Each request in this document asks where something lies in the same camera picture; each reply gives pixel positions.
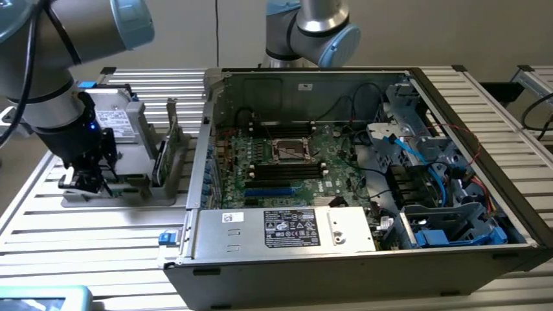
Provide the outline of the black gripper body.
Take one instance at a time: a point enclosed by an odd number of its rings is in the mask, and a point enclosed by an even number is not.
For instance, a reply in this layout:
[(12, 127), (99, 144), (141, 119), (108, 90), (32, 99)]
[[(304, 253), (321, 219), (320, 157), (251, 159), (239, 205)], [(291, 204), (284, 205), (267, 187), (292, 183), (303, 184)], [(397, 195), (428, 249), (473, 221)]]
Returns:
[(103, 165), (109, 170), (117, 161), (115, 132), (99, 126), (69, 126), (67, 128), (33, 128), (49, 151), (63, 160), (65, 175), (63, 182), (103, 182)]

